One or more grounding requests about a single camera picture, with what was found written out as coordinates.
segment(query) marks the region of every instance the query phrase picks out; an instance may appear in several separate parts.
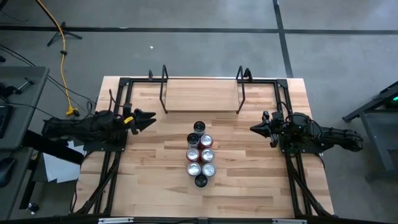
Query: red soda can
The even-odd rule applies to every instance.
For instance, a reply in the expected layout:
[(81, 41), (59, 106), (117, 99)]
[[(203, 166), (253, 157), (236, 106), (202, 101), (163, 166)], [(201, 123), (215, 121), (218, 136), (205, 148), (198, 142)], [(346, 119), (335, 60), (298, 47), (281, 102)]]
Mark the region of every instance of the red soda can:
[(187, 172), (192, 177), (196, 177), (197, 175), (199, 175), (201, 172), (201, 167), (200, 167), (199, 163), (191, 162), (190, 164), (188, 164)]
[(197, 160), (199, 160), (199, 150), (195, 149), (195, 148), (190, 148), (187, 151), (187, 159), (191, 162), (196, 162)]
[(213, 138), (210, 135), (204, 134), (200, 138), (200, 149), (206, 149), (208, 147), (211, 147), (212, 145), (213, 145)]
[(201, 152), (201, 159), (205, 163), (213, 161), (214, 156), (214, 151), (210, 148), (206, 148)]
[(195, 133), (191, 133), (188, 135), (187, 137), (187, 141), (188, 141), (188, 148), (198, 148), (199, 146), (199, 142), (200, 142), (200, 137), (198, 134)]
[(214, 175), (216, 175), (216, 166), (214, 166), (214, 164), (212, 163), (207, 163), (203, 166), (201, 171), (203, 175), (207, 177), (213, 177)]

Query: black tape line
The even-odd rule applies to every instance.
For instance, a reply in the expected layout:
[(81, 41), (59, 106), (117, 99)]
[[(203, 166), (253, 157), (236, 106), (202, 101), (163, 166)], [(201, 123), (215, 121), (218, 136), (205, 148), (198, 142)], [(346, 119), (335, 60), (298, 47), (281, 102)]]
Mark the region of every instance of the black tape line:
[(287, 43), (285, 37), (284, 25), (282, 23), (282, 16), (280, 15), (278, 0), (273, 0), (276, 23), (278, 25), (280, 47), (282, 49), (282, 57), (284, 59), (285, 70), (287, 78), (293, 78), (292, 64), (290, 63), (289, 51), (287, 50)]

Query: butcher block tabletop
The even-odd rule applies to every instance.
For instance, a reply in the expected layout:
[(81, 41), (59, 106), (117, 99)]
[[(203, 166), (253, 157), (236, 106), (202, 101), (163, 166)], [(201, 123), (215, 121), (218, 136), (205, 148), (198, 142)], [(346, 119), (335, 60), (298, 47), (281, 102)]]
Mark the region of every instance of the butcher block tabletop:
[[(97, 111), (108, 109), (109, 89), (116, 98), (119, 78), (104, 77)], [(304, 80), (290, 78), (287, 81), (293, 111), (311, 116)], [(268, 84), (245, 84), (244, 87), (246, 101), (239, 114), (234, 111), (165, 114), (159, 101), (160, 83), (135, 83), (131, 96), (132, 108), (156, 112), (154, 118), (157, 121), (138, 135), (133, 136), (129, 132), (120, 160), (111, 215), (294, 217), (285, 157), (279, 147), (270, 147), (269, 138), (249, 130), (261, 122), (264, 110), (270, 113), (276, 111), (274, 87)], [(202, 189), (195, 186), (186, 168), (187, 135), (193, 132), (196, 121), (203, 121), (206, 133), (214, 139), (213, 163), (217, 168), (216, 175)], [(104, 152), (94, 152), (81, 166), (75, 210), (84, 204), (97, 187), (103, 157)], [(322, 206), (333, 213), (321, 160), (311, 154), (303, 154), (302, 159), (308, 188)], [(297, 193), (300, 208), (304, 211), (301, 190)], [(108, 188), (103, 194), (101, 211), (107, 196)]]

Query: gray floor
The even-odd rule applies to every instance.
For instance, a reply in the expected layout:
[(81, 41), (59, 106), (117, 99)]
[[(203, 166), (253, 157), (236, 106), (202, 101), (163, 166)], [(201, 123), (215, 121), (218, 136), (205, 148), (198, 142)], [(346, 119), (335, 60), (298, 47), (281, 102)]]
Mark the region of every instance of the gray floor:
[[(280, 0), (286, 29), (398, 29), (395, 0)], [(71, 26), (276, 28), (272, 0), (52, 0), (44, 4), (59, 21)], [(51, 26), (33, 1), (10, 1), (4, 11), (25, 24)], [(16, 23), (0, 14), (1, 23)], [(239, 65), (255, 77), (286, 77), (277, 34), (188, 33), (79, 33), (83, 40), (67, 40), (65, 75), (68, 87), (95, 99), (104, 75), (160, 74), (233, 76)], [(50, 68), (60, 80), (62, 43), (46, 43), (53, 32), (0, 31), (0, 43), (35, 64)], [(397, 81), (397, 35), (287, 35), (294, 77), (304, 78), (313, 118), (324, 126), (354, 128), (341, 117)], [(3, 66), (23, 65), (7, 57)], [(85, 106), (85, 100), (75, 97)], [(39, 108), (65, 116), (65, 96), (46, 84)], [(40, 131), (46, 115), (36, 112), (31, 129)], [(364, 175), (379, 169), (368, 146), (353, 153), (341, 148), (325, 153), (326, 175), (335, 213), (341, 217), (396, 222), (398, 184)], [(60, 192), (68, 192), (60, 198)], [(45, 184), (34, 200), (42, 209), (37, 217), (68, 212), (73, 184)], [(15, 211), (13, 218), (29, 217)]]

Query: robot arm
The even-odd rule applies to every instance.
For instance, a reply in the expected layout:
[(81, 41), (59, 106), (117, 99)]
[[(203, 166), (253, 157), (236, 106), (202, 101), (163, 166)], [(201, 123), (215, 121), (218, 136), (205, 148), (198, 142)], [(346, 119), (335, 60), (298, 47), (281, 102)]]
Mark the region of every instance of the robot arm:
[(262, 123), (250, 128), (265, 138), (271, 138), (271, 147), (276, 147), (280, 136), (280, 143), (288, 151), (321, 153), (334, 145), (358, 152), (363, 149), (361, 136), (350, 129), (335, 129), (319, 126), (309, 116), (303, 113), (293, 113), (284, 120), (280, 112), (272, 114), (269, 120), (268, 111), (262, 115)]
[(156, 114), (135, 109), (123, 118), (112, 111), (100, 111), (82, 120), (50, 118), (45, 120), (42, 135), (46, 138), (75, 137), (84, 143), (96, 145), (117, 144), (128, 129), (138, 134), (156, 121)]

